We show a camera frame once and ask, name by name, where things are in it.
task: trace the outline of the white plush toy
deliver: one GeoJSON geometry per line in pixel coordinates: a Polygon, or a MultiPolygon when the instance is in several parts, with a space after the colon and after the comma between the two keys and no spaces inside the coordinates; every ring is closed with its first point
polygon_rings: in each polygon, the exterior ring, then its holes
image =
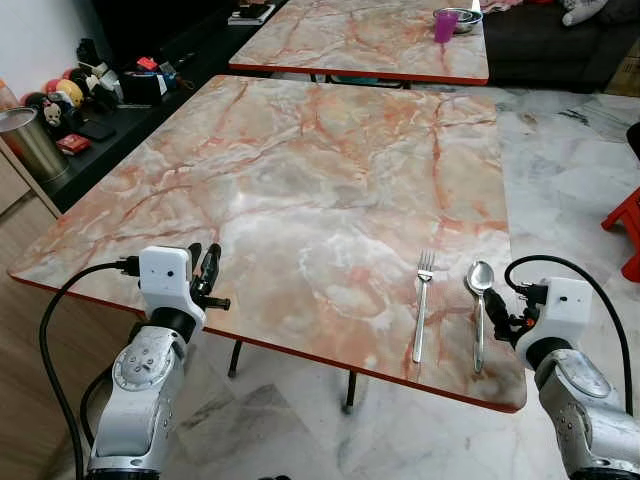
{"type": "Polygon", "coordinates": [[[560,0],[560,3],[568,10],[562,17],[562,23],[566,27],[576,25],[593,17],[607,4],[608,0],[560,0]]]}

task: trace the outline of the metal canister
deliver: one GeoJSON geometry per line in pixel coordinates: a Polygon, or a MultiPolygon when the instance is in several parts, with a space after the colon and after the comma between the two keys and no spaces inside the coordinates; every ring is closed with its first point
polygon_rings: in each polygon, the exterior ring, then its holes
{"type": "Polygon", "coordinates": [[[0,137],[38,183],[56,179],[69,167],[69,161],[40,123],[35,108],[0,112],[0,137]]]}

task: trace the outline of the metal fork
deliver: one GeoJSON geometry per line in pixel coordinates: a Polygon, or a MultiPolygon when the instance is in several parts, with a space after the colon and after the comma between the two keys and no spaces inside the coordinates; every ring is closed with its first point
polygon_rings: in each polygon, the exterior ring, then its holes
{"type": "Polygon", "coordinates": [[[436,254],[431,251],[422,251],[418,261],[418,280],[420,280],[420,307],[418,308],[418,323],[416,325],[416,337],[413,343],[413,361],[420,363],[422,358],[422,337],[424,335],[424,316],[427,312],[427,286],[433,278],[433,262],[436,254]]]}

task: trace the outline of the spoon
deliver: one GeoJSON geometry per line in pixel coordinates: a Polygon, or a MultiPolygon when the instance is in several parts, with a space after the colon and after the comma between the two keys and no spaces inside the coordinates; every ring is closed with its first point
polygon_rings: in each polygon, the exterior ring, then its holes
{"type": "Polygon", "coordinates": [[[476,260],[467,272],[467,286],[478,298],[476,316],[476,341],[473,345],[473,368],[480,373],[484,364],[484,292],[493,285],[493,269],[482,260],[476,260]]]}

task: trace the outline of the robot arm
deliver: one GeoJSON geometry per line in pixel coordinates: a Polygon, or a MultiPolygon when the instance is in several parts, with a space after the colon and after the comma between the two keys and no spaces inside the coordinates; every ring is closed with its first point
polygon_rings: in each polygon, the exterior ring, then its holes
{"type": "Polygon", "coordinates": [[[173,427],[173,402],[184,380],[187,344],[204,327],[207,307],[229,309],[211,292],[220,247],[212,245],[193,276],[192,251],[148,247],[139,257],[149,323],[116,358],[113,391],[98,426],[89,479],[157,479],[173,427]]]}
{"type": "Polygon", "coordinates": [[[556,429],[571,480],[640,479],[640,424],[622,408],[616,390],[575,350],[589,318],[588,283],[550,278],[529,286],[527,308],[508,315],[493,290],[486,309],[498,340],[511,343],[533,369],[540,403],[556,429]]]}

